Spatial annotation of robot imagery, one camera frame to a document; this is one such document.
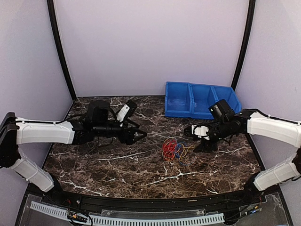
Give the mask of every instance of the blue bin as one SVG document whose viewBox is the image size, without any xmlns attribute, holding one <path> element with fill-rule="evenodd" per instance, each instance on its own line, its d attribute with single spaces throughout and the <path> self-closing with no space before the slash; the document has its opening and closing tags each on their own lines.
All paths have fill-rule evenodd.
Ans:
<svg viewBox="0 0 301 226">
<path fill-rule="evenodd" d="M 241 111 L 241 104 L 231 87 L 214 86 L 218 100 L 225 99 L 229 106 L 238 113 Z"/>
<path fill-rule="evenodd" d="M 190 117 L 192 93 L 187 82 L 167 82 L 165 94 L 165 116 Z"/>
<path fill-rule="evenodd" d="M 208 108 L 214 105 L 218 98 L 213 86 L 190 84 L 193 102 L 191 118 L 194 119 L 213 119 Z"/>
</svg>

